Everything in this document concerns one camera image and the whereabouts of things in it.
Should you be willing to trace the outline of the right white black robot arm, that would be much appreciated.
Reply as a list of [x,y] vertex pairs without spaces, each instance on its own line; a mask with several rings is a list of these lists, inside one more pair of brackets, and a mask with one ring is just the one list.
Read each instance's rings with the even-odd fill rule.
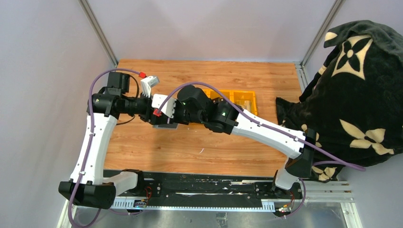
[[209,98],[199,86],[201,82],[186,83],[174,89],[156,107],[176,123],[203,124],[215,133],[226,133],[253,139],[286,155],[284,166],[277,170],[272,194],[284,198],[299,178],[309,178],[312,172],[314,149],[310,148],[314,136],[289,129],[252,114],[234,104],[222,92],[218,102]]

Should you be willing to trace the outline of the green leather card holder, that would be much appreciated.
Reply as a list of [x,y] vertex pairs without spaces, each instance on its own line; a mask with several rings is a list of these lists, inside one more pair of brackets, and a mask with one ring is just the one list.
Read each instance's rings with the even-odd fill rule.
[[154,125],[153,128],[155,129],[168,129],[168,130],[176,130],[178,128],[177,123],[166,123],[166,124],[158,124]]

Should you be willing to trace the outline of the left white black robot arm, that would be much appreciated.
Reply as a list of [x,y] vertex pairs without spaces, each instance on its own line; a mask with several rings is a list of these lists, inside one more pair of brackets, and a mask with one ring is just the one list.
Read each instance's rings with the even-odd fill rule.
[[110,72],[107,85],[91,96],[86,135],[77,164],[69,180],[60,182],[58,187],[59,193],[74,205],[109,209],[115,197],[127,190],[134,196],[145,192],[144,175],[140,170],[125,169],[113,177],[104,177],[107,148],[119,116],[149,117],[153,113],[151,88],[159,79],[143,72],[138,75],[141,81],[136,81],[135,97],[125,96],[133,76],[120,72]]

